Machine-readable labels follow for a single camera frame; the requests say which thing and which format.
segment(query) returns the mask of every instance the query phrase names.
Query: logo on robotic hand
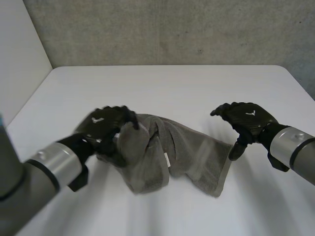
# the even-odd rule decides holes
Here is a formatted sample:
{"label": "logo on robotic hand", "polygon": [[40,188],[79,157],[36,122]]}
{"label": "logo on robotic hand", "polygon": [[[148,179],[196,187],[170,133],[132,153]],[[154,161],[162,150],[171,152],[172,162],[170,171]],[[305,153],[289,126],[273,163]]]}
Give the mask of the logo on robotic hand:
{"label": "logo on robotic hand", "polygon": [[246,115],[255,116],[255,110],[252,113],[245,113]]}
{"label": "logo on robotic hand", "polygon": [[102,121],[102,120],[104,120],[104,118],[95,119],[94,117],[92,117],[92,121],[94,124],[96,124],[97,122]]}

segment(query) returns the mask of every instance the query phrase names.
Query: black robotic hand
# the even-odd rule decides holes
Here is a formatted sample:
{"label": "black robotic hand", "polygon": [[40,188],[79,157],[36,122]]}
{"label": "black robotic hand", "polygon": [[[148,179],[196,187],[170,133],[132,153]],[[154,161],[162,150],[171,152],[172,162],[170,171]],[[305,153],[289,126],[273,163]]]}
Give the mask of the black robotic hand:
{"label": "black robotic hand", "polygon": [[[237,160],[244,153],[248,144],[261,143],[262,131],[266,132],[269,130],[268,127],[278,126],[278,121],[269,112],[254,103],[225,103],[213,110],[210,115],[221,116],[240,134],[229,153],[231,161]],[[269,152],[268,159],[274,168],[288,171],[289,168],[275,159]]]}
{"label": "black robotic hand", "polygon": [[105,154],[108,162],[117,167],[125,167],[127,163],[117,152],[113,139],[127,122],[132,122],[133,127],[139,129],[136,114],[128,107],[104,107],[90,113],[79,124],[75,133],[81,133],[96,153]]}

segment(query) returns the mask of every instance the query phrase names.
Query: white table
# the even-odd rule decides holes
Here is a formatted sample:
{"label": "white table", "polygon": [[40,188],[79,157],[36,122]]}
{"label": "white table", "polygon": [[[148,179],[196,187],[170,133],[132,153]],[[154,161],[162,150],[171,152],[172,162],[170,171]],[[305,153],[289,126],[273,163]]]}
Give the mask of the white table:
{"label": "white table", "polygon": [[[53,70],[8,131],[22,160],[69,135],[96,107],[127,105],[234,143],[228,123],[209,113],[224,102],[254,102],[279,122],[315,135],[315,102],[282,67],[91,66]],[[203,194],[186,178],[133,195],[95,158],[89,185],[64,189],[20,236],[313,236],[315,187],[273,169],[260,145],[233,162],[222,195]]]}

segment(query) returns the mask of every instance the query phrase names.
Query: robotic arm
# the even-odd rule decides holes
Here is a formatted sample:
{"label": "robotic arm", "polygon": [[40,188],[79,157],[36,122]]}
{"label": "robotic arm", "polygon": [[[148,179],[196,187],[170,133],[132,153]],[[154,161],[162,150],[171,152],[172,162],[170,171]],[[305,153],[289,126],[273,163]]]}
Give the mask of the robotic arm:
{"label": "robotic arm", "polygon": [[229,122],[239,134],[229,159],[237,160],[248,144],[261,143],[271,165],[290,168],[315,185],[315,138],[296,128],[281,125],[266,110],[253,103],[223,104],[211,112]]}
{"label": "robotic arm", "polygon": [[[315,185],[315,138],[281,125],[253,103],[223,104],[211,112],[232,125],[239,138],[229,154],[237,160],[248,144],[261,143],[272,166],[289,168]],[[85,163],[94,153],[105,154],[118,167],[128,163],[117,152],[115,134],[127,122],[138,129],[134,112],[127,107],[105,107],[90,113],[67,138],[50,144],[20,163],[0,119],[0,235],[17,233],[64,187],[77,191],[88,182]]]}
{"label": "robotic arm", "polygon": [[16,234],[64,187],[77,191],[85,186],[85,163],[95,152],[116,166],[126,166],[113,138],[127,122],[138,129],[135,113],[125,106],[96,109],[73,135],[20,163],[0,119],[0,235]]}

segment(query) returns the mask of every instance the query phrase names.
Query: towel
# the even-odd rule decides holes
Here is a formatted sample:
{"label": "towel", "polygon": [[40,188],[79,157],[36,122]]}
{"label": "towel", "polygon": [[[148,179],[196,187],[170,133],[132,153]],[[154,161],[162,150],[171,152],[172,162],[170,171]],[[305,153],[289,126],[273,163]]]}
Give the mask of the towel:
{"label": "towel", "polygon": [[[116,145],[128,166],[116,168],[134,193],[158,190],[169,175],[187,175],[203,192],[220,196],[230,166],[232,145],[192,130],[173,120],[138,114],[139,130],[122,127]],[[97,155],[106,161],[106,157]]]}

